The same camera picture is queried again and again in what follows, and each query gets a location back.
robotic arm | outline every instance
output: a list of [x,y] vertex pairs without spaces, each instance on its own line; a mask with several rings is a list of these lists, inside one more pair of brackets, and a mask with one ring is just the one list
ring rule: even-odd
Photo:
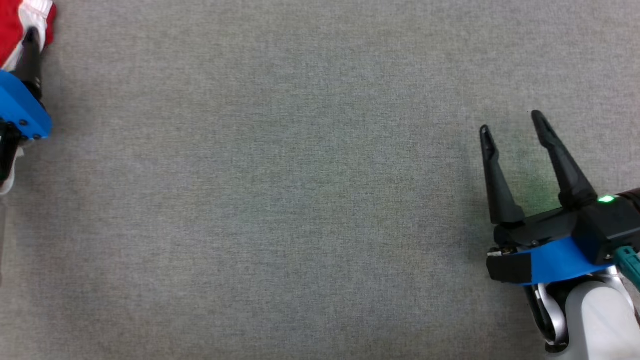
[[640,359],[626,275],[640,286],[640,188],[598,198],[540,111],[531,113],[560,185],[561,208],[525,217],[488,126],[480,129],[491,221],[493,280],[521,286],[553,359]]
[[[11,72],[0,70],[0,196],[7,194],[15,179],[15,159],[22,146],[47,138],[51,118],[40,102],[40,35],[30,28],[22,40],[22,54]],[[0,202],[0,259],[4,245],[6,208]]]

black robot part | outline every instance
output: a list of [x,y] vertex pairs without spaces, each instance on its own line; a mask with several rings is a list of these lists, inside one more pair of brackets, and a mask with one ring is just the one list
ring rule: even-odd
[[491,223],[515,225],[524,220],[522,208],[516,205],[507,181],[498,163],[500,152],[487,125],[480,128],[480,144],[484,163],[484,179],[489,200]]
[[0,122],[0,187],[11,175],[22,133],[12,123]]
[[[480,142],[484,176],[491,221],[497,225],[493,237],[502,252],[508,257],[508,254],[517,252],[516,249],[539,247],[569,236],[595,265],[611,263],[613,252],[621,246],[629,245],[636,251],[640,250],[640,188],[599,202],[596,191],[547,118],[537,110],[531,112],[531,118],[540,144],[549,152],[563,207],[524,217],[498,164],[499,153],[493,137],[488,127],[483,126]],[[500,266],[492,267],[493,271],[489,269],[492,278],[503,281],[508,275],[497,269],[504,269],[502,263],[507,259],[503,256],[502,259],[491,260],[500,263]],[[524,261],[525,258],[516,256],[508,260]]]
[[40,69],[40,35],[36,28],[29,28],[22,40],[22,56],[11,71],[37,100],[42,99],[42,71]]
[[560,194],[560,204],[566,209],[579,209],[594,203],[598,194],[575,163],[575,160],[556,135],[547,118],[538,110],[531,112],[533,124],[540,144],[549,151],[551,163],[556,171]]

blue plastic bracket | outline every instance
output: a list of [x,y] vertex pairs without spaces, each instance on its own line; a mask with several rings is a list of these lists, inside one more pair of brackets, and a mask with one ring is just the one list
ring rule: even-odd
[[613,263],[604,265],[590,263],[571,237],[552,241],[512,256],[524,254],[531,255],[531,283],[518,284],[521,286],[574,279],[613,266]]
[[51,117],[31,95],[22,82],[0,70],[0,118],[13,122],[23,136],[47,138],[51,132]]

gray fabric surface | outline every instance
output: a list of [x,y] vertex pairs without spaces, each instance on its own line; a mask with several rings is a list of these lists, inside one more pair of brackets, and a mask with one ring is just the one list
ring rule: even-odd
[[538,359],[479,127],[529,215],[533,109],[600,193],[640,185],[637,1],[58,5],[2,359]]

